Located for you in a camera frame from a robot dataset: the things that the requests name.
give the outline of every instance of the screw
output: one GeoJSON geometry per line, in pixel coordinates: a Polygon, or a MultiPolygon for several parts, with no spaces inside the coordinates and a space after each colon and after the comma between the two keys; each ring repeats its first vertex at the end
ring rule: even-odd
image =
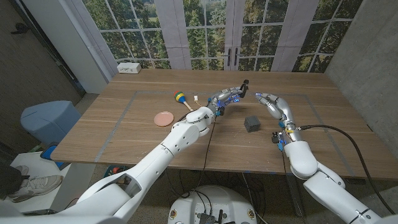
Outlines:
{"type": "Polygon", "coordinates": [[[253,219],[254,216],[255,216],[254,211],[251,210],[251,209],[249,209],[249,210],[248,210],[248,216],[249,216],[249,218],[253,219]]]}
{"type": "Polygon", "coordinates": [[[170,218],[171,218],[171,219],[174,219],[176,216],[177,216],[177,211],[176,211],[176,210],[172,210],[172,211],[170,212],[170,218]]]}

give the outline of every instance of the black cube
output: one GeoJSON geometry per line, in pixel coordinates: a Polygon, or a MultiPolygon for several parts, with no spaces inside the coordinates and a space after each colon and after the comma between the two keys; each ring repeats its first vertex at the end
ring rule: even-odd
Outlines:
{"type": "Polygon", "coordinates": [[[260,121],[257,116],[248,116],[244,119],[244,127],[250,133],[260,130],[260,121]]]}

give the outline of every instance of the white power strip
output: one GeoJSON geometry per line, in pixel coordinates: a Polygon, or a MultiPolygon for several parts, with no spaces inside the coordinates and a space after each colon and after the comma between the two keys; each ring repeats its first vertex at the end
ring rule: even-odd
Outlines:
{"type": "Polygon", "coordinates": [[[139,73],[140,70],[141,70],[141,65],[139,63],[127,62],[127,63],[120,63],[118,65],[119,73],[137,74],[139,73]]]}

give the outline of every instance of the window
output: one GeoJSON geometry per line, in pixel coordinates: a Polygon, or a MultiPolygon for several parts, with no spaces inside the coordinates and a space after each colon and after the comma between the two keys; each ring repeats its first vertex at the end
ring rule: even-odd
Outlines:
{"type": "Polygon", "coordinates": [[[170,68],[154,0],[83,0],[117,62],[170,68]]]}
{"type": "Polygon", "coordinates": [[[192,69],[224,70],[226,0],[183,0],[192,69]]]}
{"type": "Polygon", "coordinates": [[[246,0],[239,70],[270,71],[289,0],[246,0]]]}
{"type": "Polygon", "coordinates": [[[362,0],[321,0],[293,72],[325,72],[362,0]]]}

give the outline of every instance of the door handle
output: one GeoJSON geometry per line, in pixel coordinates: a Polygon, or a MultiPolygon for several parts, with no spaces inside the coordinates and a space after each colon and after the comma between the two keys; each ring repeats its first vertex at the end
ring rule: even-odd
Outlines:
{"type": "Polygon", "coordinates": [[[235,49],[235,66],[236,66],[236,62],[238,61],[238,56],[244,56],[243,54],[238,54],[238,48],[235,49]]]}
{"type": "Polygon", "coordinates": [[[15,28],[17,29],[17,31],[13,31],[11,32],[11,34],[26,34],[27,31],[30,30],[30,28],[27,25],[21,22],[17,22],[15,24],[15,28]]]}
{"type": "Polygon", "coordinates": [[[230,61],[231,61],[231,49],[228,49],[228,55],[223,55],[223,56],[228,56],[228,66],[230,66],[230,61]]]}

